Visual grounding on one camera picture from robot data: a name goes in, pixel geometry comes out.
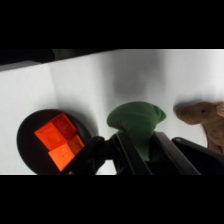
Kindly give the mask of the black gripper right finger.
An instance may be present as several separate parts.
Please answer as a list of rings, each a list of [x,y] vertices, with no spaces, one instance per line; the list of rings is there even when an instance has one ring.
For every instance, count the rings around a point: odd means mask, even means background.
[[[191,164],[187,157],[177,146],[162,132],[154,133],[155,142],[174,164],[181,175],[199,175],[200,172]]]

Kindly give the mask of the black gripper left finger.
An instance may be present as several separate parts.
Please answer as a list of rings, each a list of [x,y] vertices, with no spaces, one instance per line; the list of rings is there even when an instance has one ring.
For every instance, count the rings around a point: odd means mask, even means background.
[[[125,134],[114,136],[114,165],[118,175],[151,175],[152,172]]]

